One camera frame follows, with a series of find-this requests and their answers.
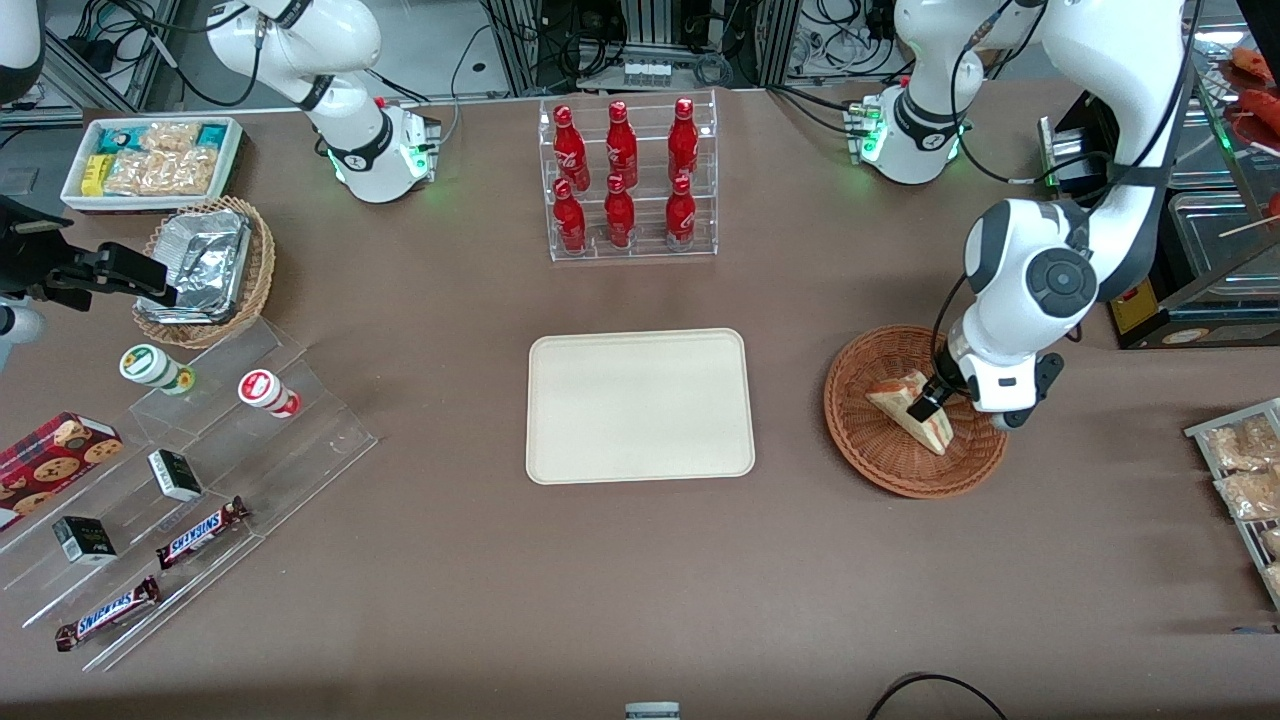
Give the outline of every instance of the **clear acrylic display stand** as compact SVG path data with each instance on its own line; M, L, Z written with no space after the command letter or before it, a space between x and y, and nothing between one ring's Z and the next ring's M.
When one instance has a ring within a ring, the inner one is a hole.
M23 626L47 635L155 575L163 601L129 615L70 653L83 670L106 670L262 541L378 439L316 378L293 340L257 319L191 363L196 386L182 396L151 391L115 428L125 442L105 471L84 478L0 536L0 602ZM236 386L255 368L280 377L302 398L288 419L239 401ZM160 493L147 455L183 454L204 487L192 502ZM196 555L160 570L155 551L241 496L252 512ZM106 565L67 561L50 525L63 515L102 521L118 557Z
M1196 446L1204 457L1204 462L1208 464L1210 473L1213 474L1213 487L1219 493L1222 492L1222 480L1231 471L1222 468L1221 461L1213 454L1212 448L1210 448L1207 433L1217 428L1236 425L1243 420L1256 416L1265 418L1267 424L1271 425L1271 430L1280 438L1280 398L1260 402L1244 410L1222 415L1221 418L1215 418L1213 420L1183 430L1183 434L1196 441ZM1240 532L1244 547L1249 551L1249 557L1253 559L1253 566L1258 570L1260 575L1262 575L1267 565L1280 561L1280 559L1271 553L1266 543L1262 542L1262 533L1276 528L1280 523L1276 520L1240 520L1234 516L1233 521L1235 523L1235 529ZM1267 594L1271 596L1271 603L1280 610L1280 593L1276 593L1276 589L1270 583L1263 580L1262 584L1267 588Z
M694 101L694 124L698 126L698 170L690 192L698 205L694 215L694 240L689 250L675 252L667 247L667 199L671 197L671 178L667 174L667 136L676 118L676 99ZM618 250L609 242L604 219L604 199L608 195L605 179L609 160L604 138L609 133L609 111L604 106L586 106L581 100L563 97L544 100L539 108L538 150L543 163L543 204L547 206L547 237L552 260L622 260L627 258L686 258L716 255L719 249L717 223L717 147L718 122L716 95L710 91L684 94L627 95L627 115L636 131L640 155L640 182L631 188L636 206L636 238L627 250ZM573 110L573 124L586 142L586 165L591 172L591 187L577 195L586 214L586 252L570 255L556 231L552 206L556 196L552 183L559 177L556 164L556 123L552 110L568 105Z

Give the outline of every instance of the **red bottle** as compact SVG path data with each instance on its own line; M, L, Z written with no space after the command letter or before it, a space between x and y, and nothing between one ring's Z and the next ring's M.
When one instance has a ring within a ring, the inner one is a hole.
M698 210L689 195L689 176L677 176L671 191L667 199L667 247L684 252L694 242L694 213Z
M609 102L609 135L604 138L609 151L609 172L622 176L626 187L640 182L640 158L636 151L636 131L627 120L627 104Z
M556 178L552 186L556 192L556 204L552 205L552 214L556 217L556 229L559 232L561 243L564 252L581 255L586 252L586 217L582 206L573 197L573 187L564 178Z
M667 152L671 160L667 174L676 182L680 173L694 177L698 169L698 126L694 124L694 101L687 97L676 100L676 122L667 136Z
M618 250L631 247L636 233L636 205L627 195L622 176L609 176L609 196L604 199L604 217L609 220L609 242Z
M591 187L591 173L586 169L582 133L573 127L573 113L568 105L557 105L552 117L556 118L556 164L561 177L568 178L576 192L586 192Z

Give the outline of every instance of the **table surface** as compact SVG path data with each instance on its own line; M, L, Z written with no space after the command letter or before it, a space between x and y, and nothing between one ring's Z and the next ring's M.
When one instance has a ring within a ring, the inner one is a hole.
M1032 172L1034 120L1076 94L989 83L974 151ZM266 316L384 441L109 673L81 674L0 597L0 717L600 719L643 700L861 717L920 670L1012 717L1276 717L1280 638L1226 634L1275 615L1181 428L1280 395L1280 350L1121 352L1097 307L989 480L887 495L827 437L827 366L861 332L932 322L1011 188L964 160L895 186L764 92L718 101L721 254L644 266L548 259L536 101L467 105L440 179L387 206L334 182L303 115L241 117L234 191L279 252ZM136 247L156 222L76 219L73 242ZM141 338L128 299L95 304L46 309L13 354L0 443L141 395L115 370ZM703 327L746 341L750 474L529 480L535 340ZM916 685L882 717L983 712Z

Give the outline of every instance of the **brown woven basket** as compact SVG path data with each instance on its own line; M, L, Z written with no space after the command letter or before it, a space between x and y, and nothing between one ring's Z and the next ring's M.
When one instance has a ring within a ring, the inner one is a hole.
M266 227L262 215L259 215L252 205L238 197L219 197L183 208L166 218L164 223L183 213L211 213L214 210L236 210L253 223L248 259L244 260L244 279L241 282L239 310L236 311L236 316L221 325L161 325L143 319L137 310L133 310L133 322L156 342L204 350L259 316L262 313L262 306L266 305L266 296L271 291L271 272L275 269L275 241L271 238L271 228ZM160 237L160 228L164 227L164 223L160 223L160 227L151 233L151 241L147 242L145 250L148 256L155 251L156 238Z
M943 456L929 452L867 400L867 389L911 370L931 374L933 333L887 325L854 340L827 373L822 404L827 429L859 473L906 497L951 497L974 488L1000 465L1009 436L963 397L945 406L955 438Z

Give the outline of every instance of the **cookie box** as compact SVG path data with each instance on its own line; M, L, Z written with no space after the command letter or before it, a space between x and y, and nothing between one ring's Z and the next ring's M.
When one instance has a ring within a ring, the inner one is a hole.
M198 123L201 126L225 127L225 132L218 146L218 161L214 164L209 190L204 195L84 195L81 183L84 179L86 172L93 172L92 158L100 156L102 137L113 132L133 129L152 122ZM76 159L72 161L70 170L67 172L61 200L68 208L73 208L87 215L161 213L216 200L223 196L230 181L242 136L241 124L228 115L165 115L163 118L134 117L92 120L84 127L84 136L81 138L79 149L76 151Z
M120 451L110 425L72 413L40 425L0 452L0 530Z

